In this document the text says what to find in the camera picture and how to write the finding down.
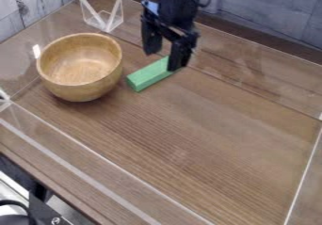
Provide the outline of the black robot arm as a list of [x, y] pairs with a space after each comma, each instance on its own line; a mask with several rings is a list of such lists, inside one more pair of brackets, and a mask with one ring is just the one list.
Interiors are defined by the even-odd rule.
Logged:
[[161, 39], [171, 42], [167, 70], [175, 72], [189, 61], [200, 36], [193, 24], [199, 8], [211, 3], [200, 0], [141, 0], [140, 34], [143, 52], [152, 55], [161, 50]]

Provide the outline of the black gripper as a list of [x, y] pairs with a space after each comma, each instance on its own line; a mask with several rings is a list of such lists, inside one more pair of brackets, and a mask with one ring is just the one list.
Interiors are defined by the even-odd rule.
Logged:
[[183, 68], [191, 58], [199, 33], [193, 20], [197, 6], [192, 0], [143, 0], [140, 15], [140, 34], [143, 52], [149, 56], [161, 49], [161, 39], [169, 40], [171, 52], [167, 70]]

